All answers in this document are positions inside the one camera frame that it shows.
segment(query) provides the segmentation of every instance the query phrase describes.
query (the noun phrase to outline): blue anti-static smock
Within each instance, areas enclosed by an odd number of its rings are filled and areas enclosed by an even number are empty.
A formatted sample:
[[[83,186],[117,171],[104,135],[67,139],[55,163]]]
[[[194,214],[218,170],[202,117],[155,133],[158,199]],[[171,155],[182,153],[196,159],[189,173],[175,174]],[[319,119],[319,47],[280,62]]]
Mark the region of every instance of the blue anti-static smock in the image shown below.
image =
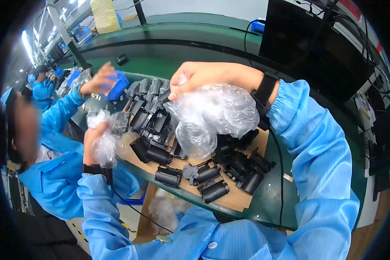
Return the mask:
[[[18,175],[42,208],[62,220],[84,216],[82,201],[76,193],[82,174],[84,145],[65,137],[62,132],[85,100],[76,87],[43,113],[42,145],[61,155],[33,164]],[[140,189],[142,180],[131,174],[121,163],[114,169],[113,179],[117,184],[116,191],[123,198],[130,198],[135,194]]]
[[[168,235],[172,242],[132,245],[104,177],[83,174],[77,192],[93,259],[345,259],[359,200],[350,188],[351,152],[344,132],[309,97],[304,80],[281,80],[267,115],[289,153],[297,155],[292,165],[300,197],[297,231],[286,236],[250,220],[220,224],[210,211],[192,206]]]
[[[33,83],[35,83],[35,75],[29,74],[27,75],[27,83],[29,83],[29,86],[33,87]]]
[[[53,105],[52,91],[54,90],[53,80],[44,80],[43,82],[34,82],[32,85],[33,97],[39,102],[42,112],[45,112]]]

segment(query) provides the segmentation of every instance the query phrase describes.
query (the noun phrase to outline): yellow paper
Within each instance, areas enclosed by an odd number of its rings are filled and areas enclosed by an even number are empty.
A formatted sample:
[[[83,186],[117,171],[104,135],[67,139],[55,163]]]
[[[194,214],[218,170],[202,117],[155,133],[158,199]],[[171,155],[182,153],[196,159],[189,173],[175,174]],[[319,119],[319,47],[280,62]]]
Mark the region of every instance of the yellow paper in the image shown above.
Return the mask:
[[[121,30],[112,0],[91,0],[91,10],[99,33]]]

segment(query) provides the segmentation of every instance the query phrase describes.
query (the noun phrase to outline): hand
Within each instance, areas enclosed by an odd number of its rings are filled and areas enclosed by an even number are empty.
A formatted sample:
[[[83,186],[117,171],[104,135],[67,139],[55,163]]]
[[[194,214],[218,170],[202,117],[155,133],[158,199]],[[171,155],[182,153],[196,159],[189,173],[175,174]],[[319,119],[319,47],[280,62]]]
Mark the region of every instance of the hand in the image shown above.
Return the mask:
[[[100,123],[97,128],[88,128],[84,136],[84,158],[83,163],[86,165],[98,164],[94,159],[94,141],[101,137],[105,130],[109,127],[108,122]]]
[[[80,87],[80,94],[83,96],[91,95],[91,93],[105,94],[110,90],[110,88],[103,89],[101,85],[109,84],[110,86],[112,86],[115,83],[115,81],[107,79],[107,77],[110,76],[117,76],[117,73],[115,72],[114,67],[111,65],[111,63],[107,62],[100,68],[97,74],[94,75],[91,81],[85,83]]]
[[[179,86],[181,75],[187,78],[187,82]],[[263,72],[238,63],[184,62],[172,76],[169,100],[176,100],[180,94],[194,91],[204,85],[215,84],[238,86],[250,93],[258,89],[263,76]],[[271,104],[276,99],[278,88],[279,83],[276,84],[269,99]]]

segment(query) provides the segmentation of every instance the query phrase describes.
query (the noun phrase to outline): black wrist strap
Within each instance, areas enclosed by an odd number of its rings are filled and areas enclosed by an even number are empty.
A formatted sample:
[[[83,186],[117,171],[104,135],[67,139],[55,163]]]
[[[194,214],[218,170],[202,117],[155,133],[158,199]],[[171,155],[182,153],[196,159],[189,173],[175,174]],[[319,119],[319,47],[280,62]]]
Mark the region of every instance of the black wrist strap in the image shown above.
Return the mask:
[[[278,76],[266,71],[259,88],[251,92],[251,96],[256,101],[256,109],[259,112],[260,121],[262,121],[259,127],[261,125],[262,127],[260,128],[265,128],[263,130],[267,130],[270,127],[269,118],[266,117],[266,113],[270,110],[269,98],[278,80]]]
[[[99,164],[93,165],[82,165],[82,172],[85,174],[102,174],[107,178],[107,184],[113,184],[113,169],[112,168],[101,168]]]

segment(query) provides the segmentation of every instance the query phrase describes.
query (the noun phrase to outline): white button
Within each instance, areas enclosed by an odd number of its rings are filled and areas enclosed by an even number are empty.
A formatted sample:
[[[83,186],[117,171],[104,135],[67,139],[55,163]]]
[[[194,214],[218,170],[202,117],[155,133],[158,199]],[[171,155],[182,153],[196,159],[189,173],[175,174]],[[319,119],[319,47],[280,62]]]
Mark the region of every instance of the white button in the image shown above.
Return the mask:
[[[208,244],[208,248],[209,248],[209,249],[216,248],[217,246],[218,246],[218,243],[217,243],[217,242],[212,242],[212,243],[209,243],[209,244]]]

